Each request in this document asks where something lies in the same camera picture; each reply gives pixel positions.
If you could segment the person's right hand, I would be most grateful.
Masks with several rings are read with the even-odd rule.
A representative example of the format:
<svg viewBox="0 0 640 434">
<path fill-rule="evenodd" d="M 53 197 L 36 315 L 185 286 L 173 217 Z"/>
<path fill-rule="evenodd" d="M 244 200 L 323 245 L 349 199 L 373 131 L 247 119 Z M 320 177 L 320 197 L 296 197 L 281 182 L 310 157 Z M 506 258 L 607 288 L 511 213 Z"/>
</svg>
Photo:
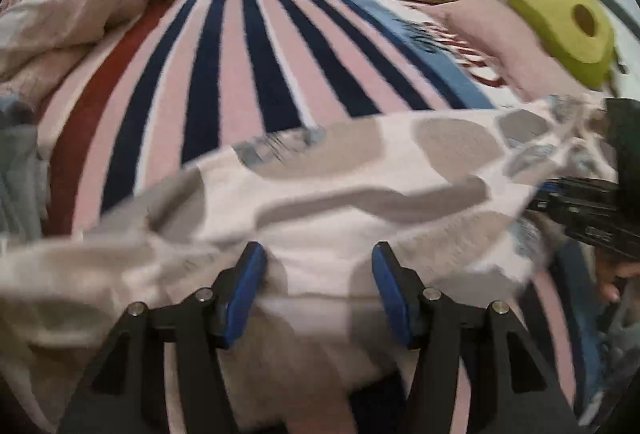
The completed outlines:
<svg viewBox="0 0 640 434">
<path fill-rule="evenodd" d="M 638 261 L 629 261 L 628 258 L 605 249 L 594 250 L 594 261 L 596 284 L 601 298 L 605 303 L 617 303 L 622 293 L 616 287 L 616 280 L 638 277 Z"/>
</svg>

